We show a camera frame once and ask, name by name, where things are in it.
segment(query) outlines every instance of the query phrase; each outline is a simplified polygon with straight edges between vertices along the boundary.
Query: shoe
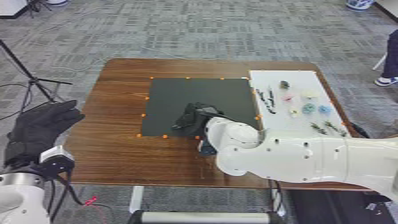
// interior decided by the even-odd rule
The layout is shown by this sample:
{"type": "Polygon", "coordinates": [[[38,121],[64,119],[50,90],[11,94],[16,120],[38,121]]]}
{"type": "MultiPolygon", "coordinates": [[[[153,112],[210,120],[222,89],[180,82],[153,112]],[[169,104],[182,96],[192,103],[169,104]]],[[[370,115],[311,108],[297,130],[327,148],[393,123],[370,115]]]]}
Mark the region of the shoe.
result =
{"type": "Polygon", "coordinates": [[[393,78],[379,78],[377,80],[375,80],[375,84],[379,85],[379,86],[382,86],[382,87],[386,87],[386,86],[391,86],[395,83],[398,83],[398,77],[393,77],[393,78]]]}

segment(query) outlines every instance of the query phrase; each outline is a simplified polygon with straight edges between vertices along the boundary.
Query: cable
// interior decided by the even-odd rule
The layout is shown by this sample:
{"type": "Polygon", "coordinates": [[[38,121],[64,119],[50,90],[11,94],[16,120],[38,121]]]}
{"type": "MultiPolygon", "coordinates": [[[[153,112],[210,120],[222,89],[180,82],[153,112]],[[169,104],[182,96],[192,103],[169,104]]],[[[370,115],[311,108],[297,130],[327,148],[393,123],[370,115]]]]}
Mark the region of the cable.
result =
{"type": "MultiPolygon", "coordinates": [[[[78,205],[86,206],[86,203],[78,199],[77,191],[75,191],[73,186],[71,186],[71,182],[68,180],[64,180],[64,178],[61,176],[57,177],[57,180],[59,180],[61,184],[66,186],[66,189],[68,189],[68,191],[71,193],[71,198],[73,198],[75,203],[78,205]]],[[[112,223],[114,223],[114,221],[116,221],[116,213],[114,213],[112,207],[109,205],[102,204],[102,203],[93,203],[91,205],[109,208],[110,216],[112,216],[112,223]]]]}
{"type": "Polygon", "coordinates": [[[54,214],[52,214],[52,222],[55,220],[55,217],[57,217],[57,214],[59,214],[59,209],[61,209],[61,206],[62,206],[62,203],[64,203],[64,200],[66,200],[66,195],[68,195],[68,186],[70,186],[70,182],[71,182],[71,172],[68,172],[68,175],[66,175],[66,182],[68,182],[68,185],[64,185],[64,191],[62,191],[62,195],[61,195],[61,199],[59,199],[59,204],[57,204],[57,207],[55,207],[55,210],[54,210],[54,214]]]}
{"type": "MultiPolygon", "coordinates": [[[[6,84],[6,85],[0,85],[0,88],[2,87],[7,87],[7,86],[22,86],[23,88],[29,89],[29,87],[25,85],[22,85],[22,84],[6,84]]],[[[32,90],[29,89],[29,101],[27,101],[27,104],[23,106],[23,109],[29,107],[29,105],[32,103],[32,99],[34,99],[34,94],[32,94],[32,90]]],[[[0,118],[0,121],[6,120],[7,118],[11,118],[16,114],[20,114],[23,109],[20,109],[11,115],[7,115],[6,117],[2,117],[0,118]]]]}
{"type": "Polygon", "coordinates": [[[50,196],[50,202],[48,202],[48,207],[46,207],[48,214],[52,214],[54,198],[55,198],[55,182],[54,182],[54,180],[50,181],[50,184],[52,184],[52,196],[50,196]]]}
{"type": "Polygon", "coordinates": [[[94,206],[98,207],[105,207],[109,209],[109,212],[110,212],[110,216],[112,216],[112,223],[116,221],[116,213],[114,213],[114,209],[109,205],[102,204],[102,203],[93,203],[94,206]]]}

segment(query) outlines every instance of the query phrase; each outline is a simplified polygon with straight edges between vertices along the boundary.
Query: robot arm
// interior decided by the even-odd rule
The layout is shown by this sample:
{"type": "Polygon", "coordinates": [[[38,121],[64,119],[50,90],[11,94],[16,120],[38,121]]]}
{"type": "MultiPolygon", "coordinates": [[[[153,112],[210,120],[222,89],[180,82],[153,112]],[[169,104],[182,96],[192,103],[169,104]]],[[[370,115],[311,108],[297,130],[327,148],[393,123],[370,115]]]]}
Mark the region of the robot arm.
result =
{"type": "Polygon", "coordinates": [[[242,176],[292,182],[341,182],[373,189],[398,201],[398,138],[340,138],[269,130],[212,118],[206,140],[217,150],[217,167],[242,176]]]}
{"type": "Polygon", "coordinates": [[[45,181],[75,167],[62,146],[54,147],[61,133],[84,119],[75,106],[77,101],[46,104],[16,119],[0,173],[0,223],[50,223],[43,188],[45,181]]]}

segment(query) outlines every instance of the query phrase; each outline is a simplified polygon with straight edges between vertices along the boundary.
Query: blue object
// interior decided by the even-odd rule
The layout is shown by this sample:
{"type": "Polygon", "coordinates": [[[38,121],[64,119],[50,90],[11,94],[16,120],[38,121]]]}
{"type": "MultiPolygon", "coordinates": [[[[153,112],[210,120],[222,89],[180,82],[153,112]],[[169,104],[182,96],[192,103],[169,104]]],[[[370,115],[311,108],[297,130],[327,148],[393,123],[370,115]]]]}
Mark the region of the blue object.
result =
{"type": "Polygon", "coordinates": [[[354,11],[365,11],[373,3],[375,0],[347,0],[345,5],[354,11]]]}
{"type": "Polygon", "coordinates": [[[313,104],[313,103],[308,103],[308,104],[304,105],[304,107],[302,107],[302,113],[304,113],[304,114],[311,114],[311,113],[315,112],[315,110],[317,110],[317,106],[315,106],[315,104],[313,104]]]}
{"type": "Polygon", "coordinates": [[[333,112],[333,108],[329,106],[320,106],[318,111],[320,111],[322,114],[329,115],[331,112],[333,112]]]}

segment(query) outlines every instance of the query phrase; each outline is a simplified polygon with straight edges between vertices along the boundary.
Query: small tool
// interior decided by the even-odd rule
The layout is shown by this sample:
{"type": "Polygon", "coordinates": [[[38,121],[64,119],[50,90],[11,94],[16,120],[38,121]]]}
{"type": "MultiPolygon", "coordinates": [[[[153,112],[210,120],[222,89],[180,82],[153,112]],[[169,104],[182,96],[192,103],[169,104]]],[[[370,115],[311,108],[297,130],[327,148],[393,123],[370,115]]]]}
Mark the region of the small tool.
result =
{"type": "Polygon", "coordinates": [[[269,109],[269,112],[272,114],[276,114],[276,101],[274,101],[274,93],[272,93],[272,89],[269,88],[269,99],[265,100],[265,93],[260,91],[260,89],[256,89],[256,92],[258,92],[258,96],[260,96],[260,99],[261,101],[265,102],[265,106],[267,106],[267,109],[269,109]]]}

